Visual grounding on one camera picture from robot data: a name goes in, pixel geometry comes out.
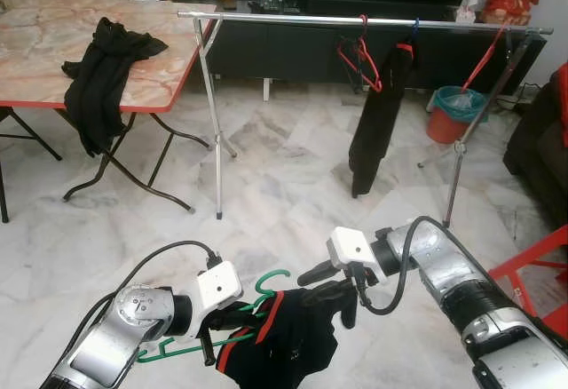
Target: hanging black clothing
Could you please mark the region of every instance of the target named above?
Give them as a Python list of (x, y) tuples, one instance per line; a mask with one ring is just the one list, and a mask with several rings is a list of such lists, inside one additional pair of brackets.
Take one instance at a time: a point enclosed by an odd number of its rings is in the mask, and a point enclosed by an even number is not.
[[(357, 307), (355, 290), (342, 298), (304, 306), (306, 289), (279, 291), (259, 307), (268, 317), (257, 334), (223, 346), (217, 369), (241, 389), (296, 389), (305, 376), (327, 368), (337, 348), (331, 319)], [(231, 337), (254, 329), (243, 328)]]
[(349, 167), (353, 171), (353, 198), (368, 194), (373, 185), (379, 163), (389, 147), (414, 55), (415, 47), (412, 41), (396, 44), (379, 71), (383, 89), (380, 93), (369, 89), (363, 114), (349, 149)]
[(99, 21), (92, 36), (83, 60), (61, 67), (74, 79), (65, 93), (65, 106), (90, 156), (109, 149), (124, 129), (119, 105), (130, 66), (168, 48), (147, 33), (126, 31), (107, 18)]

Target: marble tabletop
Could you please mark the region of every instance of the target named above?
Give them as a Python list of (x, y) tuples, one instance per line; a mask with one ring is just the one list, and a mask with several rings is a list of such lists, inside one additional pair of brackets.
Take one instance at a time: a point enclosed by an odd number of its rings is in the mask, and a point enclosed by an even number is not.
[(100, 18), (148, 32), (169, 48), (136, 62), (122, 94), (124, 112), (168, 112), (197, 55), (193, 20), (178, 10), (213, 12), (213, 4), (117, 0), (29, 0), (0, 16), (0, 106), (64, 108), (71, 84), (61, 70), (80, 61)]

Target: white tile floor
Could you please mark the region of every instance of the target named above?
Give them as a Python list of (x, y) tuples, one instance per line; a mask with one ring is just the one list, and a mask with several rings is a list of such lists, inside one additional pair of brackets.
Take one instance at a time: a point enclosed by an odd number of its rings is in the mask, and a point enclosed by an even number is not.
[[(336, 85), (276, 83), (264, 103), (260, 82), (231, 80), (223, 80), (217, 93), (225, 133), (239, 151), (236, 160), (225, 158), (222, 221), (215, 220), (214, 156), (184, 139), (174, 141), (155, 187), (186, 199), (195, 214), (148, 195), (114, 169), (63, 203), (61, 196), (89, 179), (98, 161), (55, 113), (20, 111), (64, 161), (55, 162), (33, 142), (0, 139), (12, 218), (0, 226), (0, 387), (38, 387), (95, 299), (167, 242), (195, 239), (220, 251), (237, 266), (245, 299), (252, 300), (264, 272), (284, 267), (296, 277), (325, 259), (334, 226), (359, 228), (371, 239), (375, 229), (419, 214), (442, 218), (452, 158), (416, 167), (440, 149), (425, 134), (427, 98), (407, 95), (371, 193), (354, 200), (347, 151), (361, 97)], [(164, 120), (211, 139), (207, 100), (195, 81)], [(516, 121), (501, 112), (479, 128), (454, 209), (453, 231), (487, 267), (549, 232), (540, 206), (501, 162)], [(17, 131), (8, 122), (0, 130)], [(119, 157), (148, 177), (165, 137), (141, 115)], [(201, 252), (182, 249), (156, 259), (136, 281), (182, 290), (203, 265)], [(272, 284), (290, 289), (294, 279)], [(387, 302), (394, 285), (376, 290), (375, 302)], [(330, 367), (306, 378), (302, 388), (476, 387), (458, 335), (417, 274), (410, 275), (391, 316), (360, 310), (357, 327), (347, 331), (338, 324), (336, 336)], [(137, 365), (122, 387), (236, 385), (193, 354)]]

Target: clothes rack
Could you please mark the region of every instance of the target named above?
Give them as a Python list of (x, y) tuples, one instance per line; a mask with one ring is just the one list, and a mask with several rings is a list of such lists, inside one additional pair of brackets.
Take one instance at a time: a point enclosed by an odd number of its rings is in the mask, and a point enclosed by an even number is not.
[[(217, 183), (217, 219), (223, 217), (223, 174), (222, 174), (222, 160), (221, 154), (224, 149), (233, 158), (237, 156), (237, 153), (229, 141), (225, 138), (223, 131), (221, 129), (221, 124), (218, 119), (217, 106), (215, 102), (215, 92), (212, 81), (212, 76), (209, 72), (209, 66), (207, 63), (207, 54), (211, 50), (211, 46), (215, 42), (217, 32), (221, 27), (221, 23), (224, 20), (234, 20), (241, 22), (263, 22), (263, 23), (292, 23), (299, 25), (338, 25), (338, 26), (363, 26), (367, 24), (369, 27), (408, 27), (412, 28), (415, 24), (415, 20), (396, 20), (396, 19), (368, 19), (364, 22), (361, 18), (341, 18), (341, 17), (321, 17), (321, 16), (288, 16), (280, 14), (245, 14), (245, 13), (206, 13), (206, 12), (177, 12), (179, 18), (193, 18), (193, 26), (195, 29), (197, 37), (197, 46), (199, 50), (199, 56), (201, 61), (201, 70), (203, 72), (203, 81), (205, 83), (205, 90), (207, 92), (209, 111), (211, 114), (211, 121), (213, 122), (213, 129), (215, 131), (215, 154), (216, 154), (216, 183)], [(209, 36), (208, 42), (203, 38), (203, 33), (201, 31), (200, 20), (218, 20), (216, 26), (214, 27), (211, 35)], [(497, 32), (501, 29), (501, 25), (494, 24), (465, 24), (457, 22), (445, 22), (445, 21), (435, 21), (435, 20), (421, 20), (420, 29), (451, 29), (455, 31), (487, 31), (487, 32)], [(551, 35), (554, 32), (553, 28), (536, 28), (536, 27), (522, 27), (522, 26), (508, 26), (508, 33), (524, 33), (525, 39), (517, 47), (515, 54), (508, 61), (507, 66), (503, 70), (500, 78), (495, 83), (490, 97), (485, 103), (483, 109), (477, 115), (477, 118), (471, 123), (466, 132), (466, 135), (456, 142), (454, 145), (454, 151), (456, 153), (456, 162), (454, 166), (454, 176), (453, 183), (450, 186), (450, 193), (448, 196), (448, 208), (446, 213), (446, 218), (444, 223), (449, 225), (449, 219), (451, 217), (452, 208), (454, 206), (455, 191), (457, 189), (457, 183), (459, 179), (459, 174), (462, 165), (463, 155), (466, 152), (465, 142), (471, 136), (473, 131), (477, 128), (481, 122), (483, 116), (485, 115), (489, 106), (494, 102), (497, 95), (501, 93), (503, 86), (509, 80), (511, 74), (513, 73), (518, 62), (522, 59), (525, 54), (528, 45), (531, 43), (532, 39), (537, 35)], [(426, 160), (425, 162), (419, 163), (419, 167), (423, 167), (426, 163), (431, 163), (436, 158)]]

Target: trash bin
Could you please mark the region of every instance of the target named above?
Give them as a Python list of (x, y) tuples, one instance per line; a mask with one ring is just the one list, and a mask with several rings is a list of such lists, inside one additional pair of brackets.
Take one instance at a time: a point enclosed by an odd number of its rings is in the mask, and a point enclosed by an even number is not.
[(438, 143), (454, 143), (468, 129), (485, 104), (477, 91), (446, 86), (434, 93), (434, 110), (428, 124), (428, 136)]

